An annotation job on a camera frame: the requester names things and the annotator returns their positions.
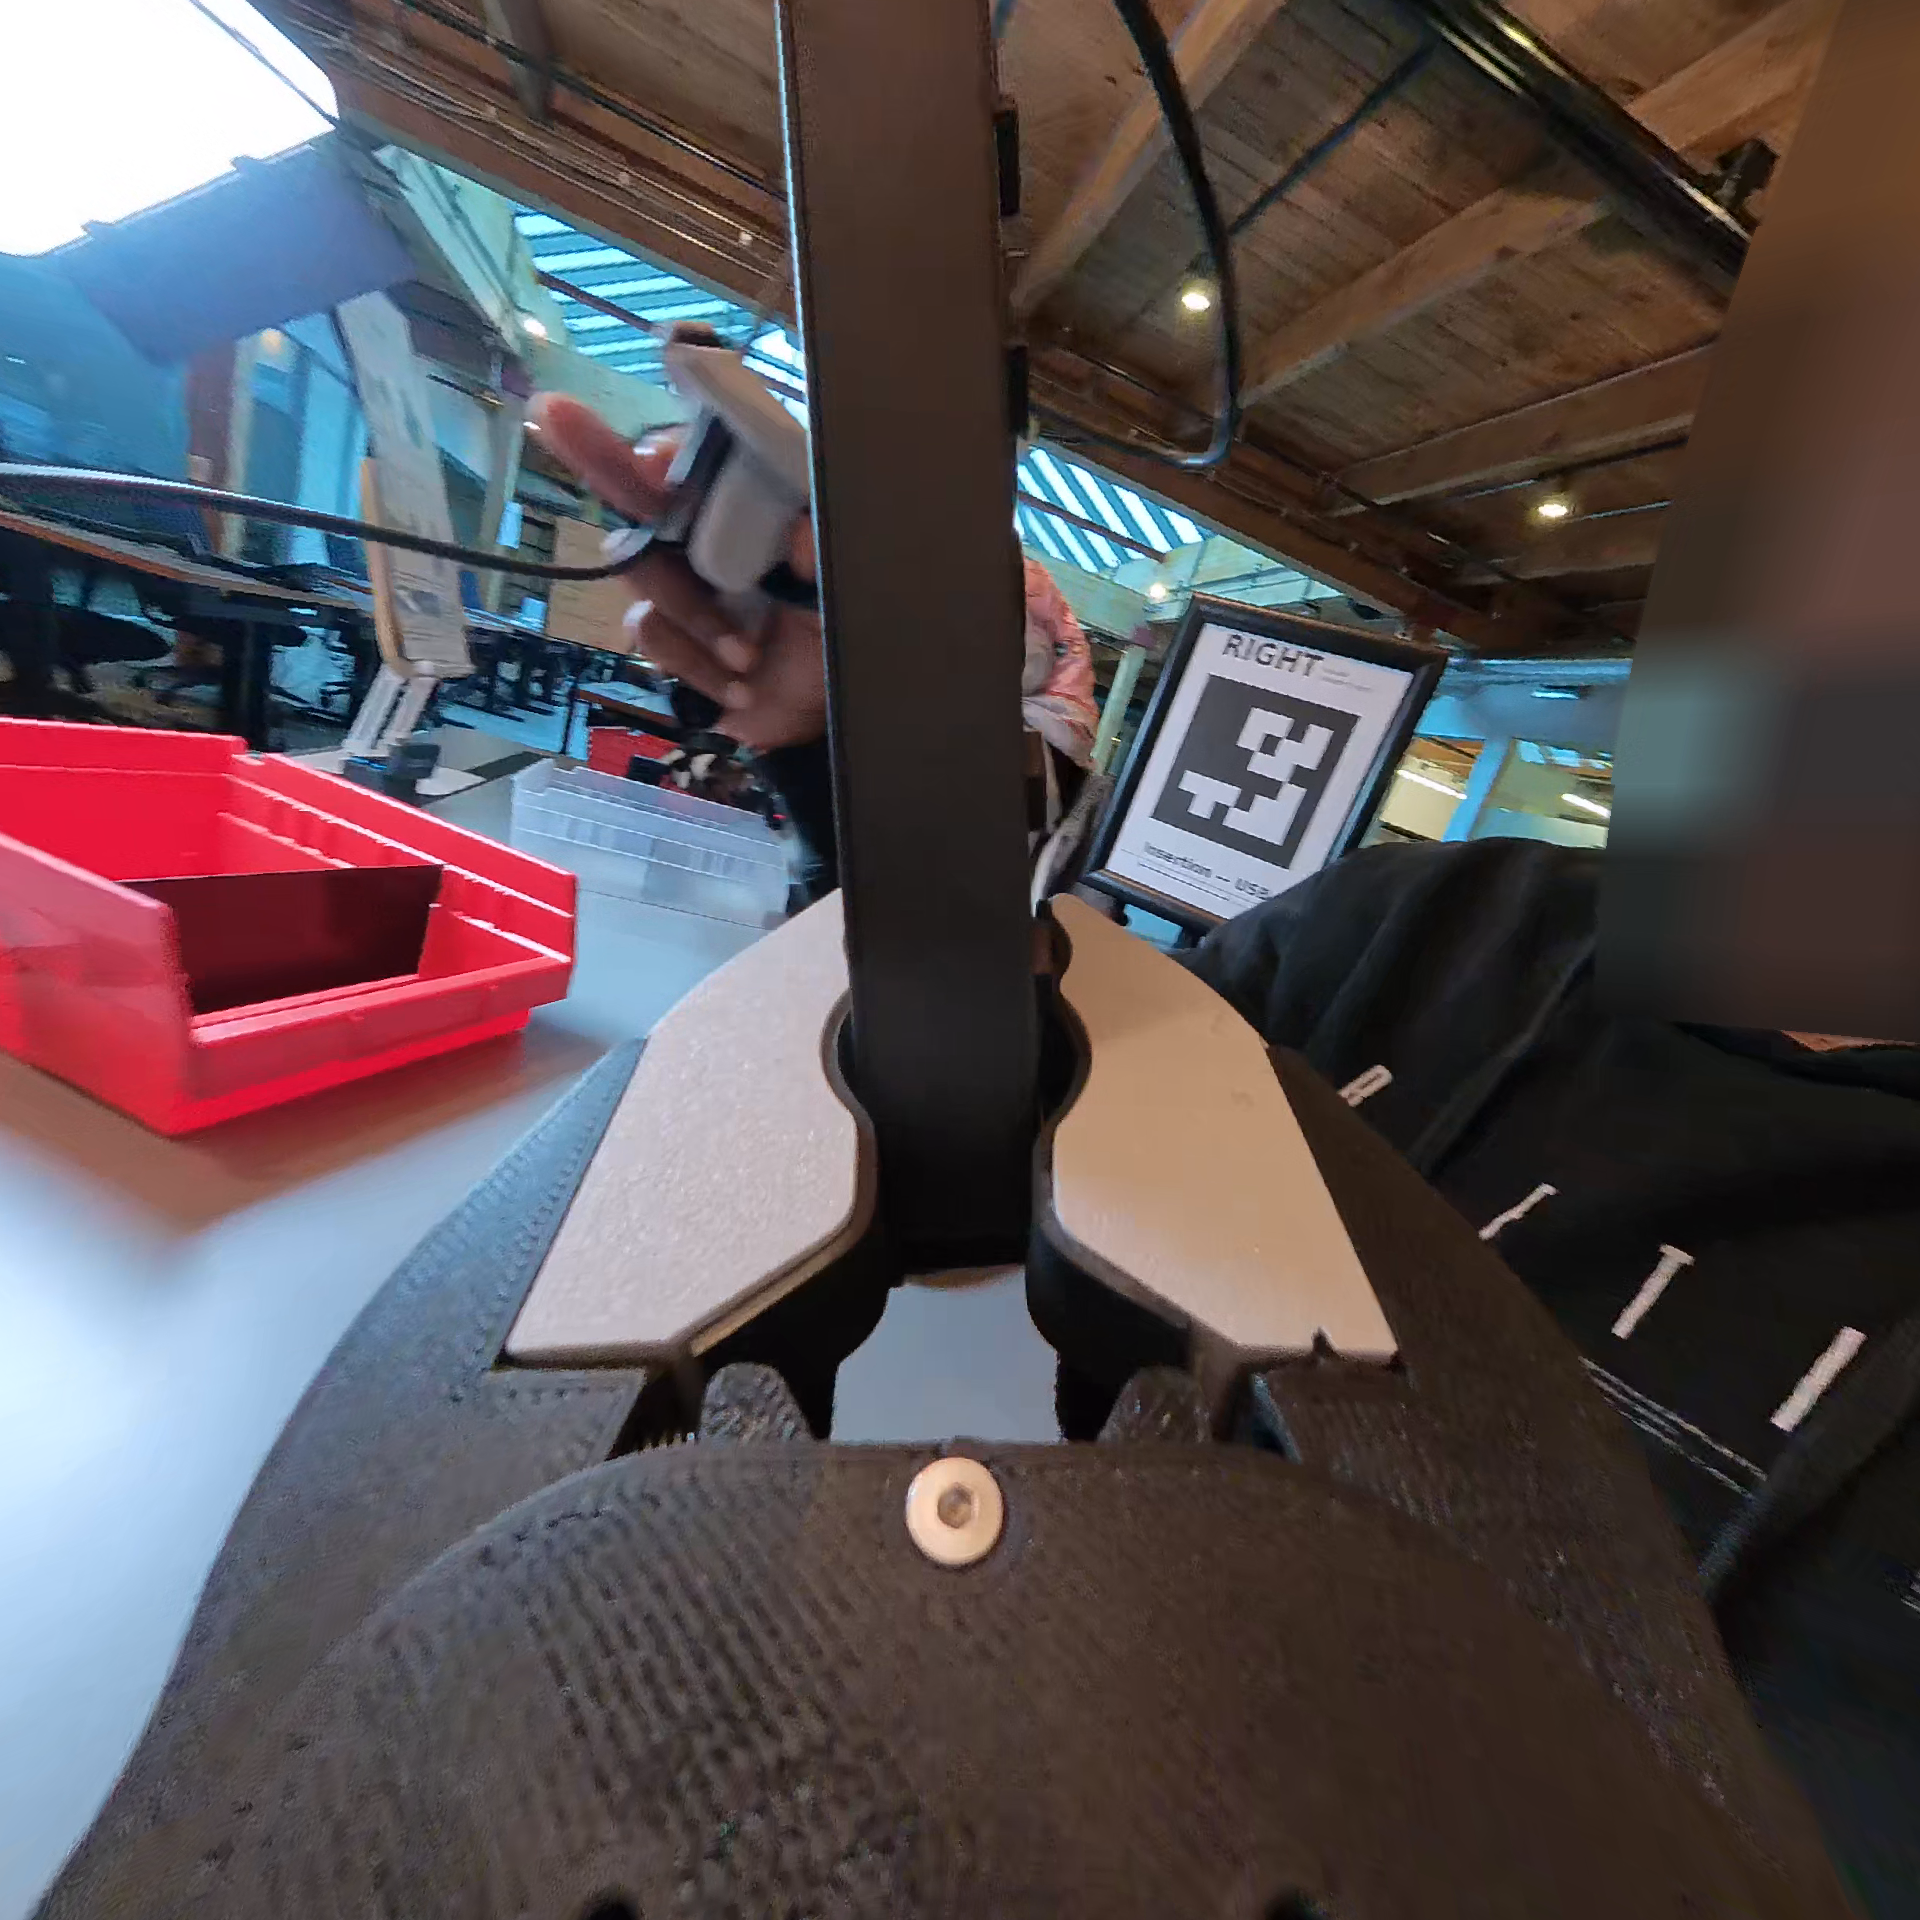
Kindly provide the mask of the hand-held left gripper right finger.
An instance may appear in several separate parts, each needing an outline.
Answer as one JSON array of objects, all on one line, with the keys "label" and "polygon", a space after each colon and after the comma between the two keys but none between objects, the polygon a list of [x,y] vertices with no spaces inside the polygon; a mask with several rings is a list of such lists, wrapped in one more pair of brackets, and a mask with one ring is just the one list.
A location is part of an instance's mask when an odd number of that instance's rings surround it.
[{"label": "hand-held left gripper right finger", "polygon": [[1045,1243],[1184,1339],[1209,1396],[1401,1345],[1257,1030],[1175,957],[1048,903],[1075,1072],[1040,1148]]}]

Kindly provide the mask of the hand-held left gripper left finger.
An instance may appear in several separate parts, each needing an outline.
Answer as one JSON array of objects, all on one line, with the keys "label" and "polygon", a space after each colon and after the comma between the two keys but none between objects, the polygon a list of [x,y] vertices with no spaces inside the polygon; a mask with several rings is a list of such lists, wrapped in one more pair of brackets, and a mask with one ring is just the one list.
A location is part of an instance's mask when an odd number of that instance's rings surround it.
[{"label": "hand-held left gripper left finger", "polygon": [[840,894],[659,1015],[503,1344],[518,1368],[775,1364],[830,1396],[875,1331],[878,1151],[847,1088]]}]

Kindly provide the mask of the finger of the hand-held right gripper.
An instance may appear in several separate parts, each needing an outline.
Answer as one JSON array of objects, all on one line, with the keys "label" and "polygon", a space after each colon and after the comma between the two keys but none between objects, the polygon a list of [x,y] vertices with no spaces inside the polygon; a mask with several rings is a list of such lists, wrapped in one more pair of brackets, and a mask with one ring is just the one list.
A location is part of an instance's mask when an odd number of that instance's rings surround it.
[{"label": "finger of the hand-held right gripper", "polygon": [[787,561],[808,515],[808,437],[742,351],[670,334],[662,369],[694,414],[662,480],[659,545],[718,593],[815,593]]}]

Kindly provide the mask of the black usb hub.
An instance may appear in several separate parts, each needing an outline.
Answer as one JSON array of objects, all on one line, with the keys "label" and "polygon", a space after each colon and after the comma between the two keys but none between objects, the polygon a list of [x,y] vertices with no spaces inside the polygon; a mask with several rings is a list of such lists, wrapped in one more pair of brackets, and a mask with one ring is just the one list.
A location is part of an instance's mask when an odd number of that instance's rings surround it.
[{"label": "black usb hub", "polygon": [[1040,995],[984,5],[776,5],[850,1085],[903,1272],[1009,1263]]}]

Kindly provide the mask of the brown paper poster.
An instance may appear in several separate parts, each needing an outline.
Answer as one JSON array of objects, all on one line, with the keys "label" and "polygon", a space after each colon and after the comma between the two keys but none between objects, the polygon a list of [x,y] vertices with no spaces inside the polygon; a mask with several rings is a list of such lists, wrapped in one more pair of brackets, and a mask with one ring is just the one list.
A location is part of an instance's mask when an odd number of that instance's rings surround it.
[{"label": "brown paper poster", "polygon": [[[608,532],[586,518],[558,516],[550,561],[566,569],[608,565]],[[631,656],[631,606],[632,592],[619,572],[589,581],[555,581],[549,585],[544,635],[610,656]]]}]

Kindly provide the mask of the clear plastic bin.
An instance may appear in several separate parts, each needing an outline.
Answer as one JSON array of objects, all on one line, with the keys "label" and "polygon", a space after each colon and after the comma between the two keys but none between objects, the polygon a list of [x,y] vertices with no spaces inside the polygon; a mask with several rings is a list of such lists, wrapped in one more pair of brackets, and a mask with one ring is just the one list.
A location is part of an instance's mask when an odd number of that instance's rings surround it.
[{"label": "clear plastic bin", "polygon": [[751,927],[787,909],[786,841],[759,813],[584,766],[512,775],[512,845],[586,894]]}]

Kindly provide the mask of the wooden document stand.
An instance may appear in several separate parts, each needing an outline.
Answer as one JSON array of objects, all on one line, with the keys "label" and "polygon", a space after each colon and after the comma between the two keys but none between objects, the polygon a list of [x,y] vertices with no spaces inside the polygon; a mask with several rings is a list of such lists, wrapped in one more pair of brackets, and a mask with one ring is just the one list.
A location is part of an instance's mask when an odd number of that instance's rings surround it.
[{"label": "wooden document stand", "polygon": [[334,313],[367,424],[360,534],[378,668],[342,755],[389,755],[432,693],[470,675],[459,545],[451,539],[440,446],[411,329],[393,299],[360,295]]}]

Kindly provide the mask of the black white marker sign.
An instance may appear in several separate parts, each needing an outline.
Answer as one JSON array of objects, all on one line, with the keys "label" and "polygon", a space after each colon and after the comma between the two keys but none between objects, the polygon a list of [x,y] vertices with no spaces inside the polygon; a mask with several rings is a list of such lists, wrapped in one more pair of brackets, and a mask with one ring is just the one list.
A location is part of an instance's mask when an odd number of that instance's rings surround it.
[{"label": "black white marker sign", "polygon": [[1194,593],[1081,881],[1206,932],[1354,851],[1448,656]]}]

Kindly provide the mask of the black bin divider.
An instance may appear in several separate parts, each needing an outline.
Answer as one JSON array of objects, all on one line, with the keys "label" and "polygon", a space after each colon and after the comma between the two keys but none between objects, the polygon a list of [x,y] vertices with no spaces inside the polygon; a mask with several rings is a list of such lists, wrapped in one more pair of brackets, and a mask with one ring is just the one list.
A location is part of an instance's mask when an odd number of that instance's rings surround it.
[{"label": "black bin divider", "polygon": [[191,1015],[377,985],[417,972],[438,862],[130,879],[175,924]]}]

